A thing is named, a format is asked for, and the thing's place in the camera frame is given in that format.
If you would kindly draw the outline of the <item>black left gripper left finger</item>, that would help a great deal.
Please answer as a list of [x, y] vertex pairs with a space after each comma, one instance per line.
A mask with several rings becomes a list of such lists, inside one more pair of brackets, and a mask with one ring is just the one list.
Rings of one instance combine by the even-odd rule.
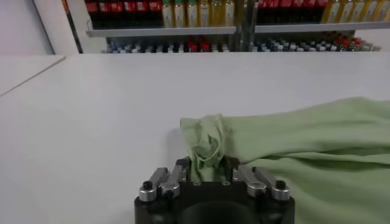
[[176, 198], [180, 195], [180, 184], [189, 179], [191, 161], [188, 157], [177, 159], [171, 171], [167, 167], [158, 167], [152, 176], [144, 181], [138, 190], [138, 199], [153, 202], [159, 197]]

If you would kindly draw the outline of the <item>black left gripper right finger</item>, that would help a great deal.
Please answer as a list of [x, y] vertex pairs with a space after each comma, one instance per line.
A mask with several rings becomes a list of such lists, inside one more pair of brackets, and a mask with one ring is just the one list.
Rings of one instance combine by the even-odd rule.
[[224, 158], [226, 180], [241, 181], [251, 197], [265, 195], [277, 201], [288, 201], [291, 198], [290, 188], [283, 180], [269, 174], [263, 167], [247, 167], [239, 159], [226, 156]]

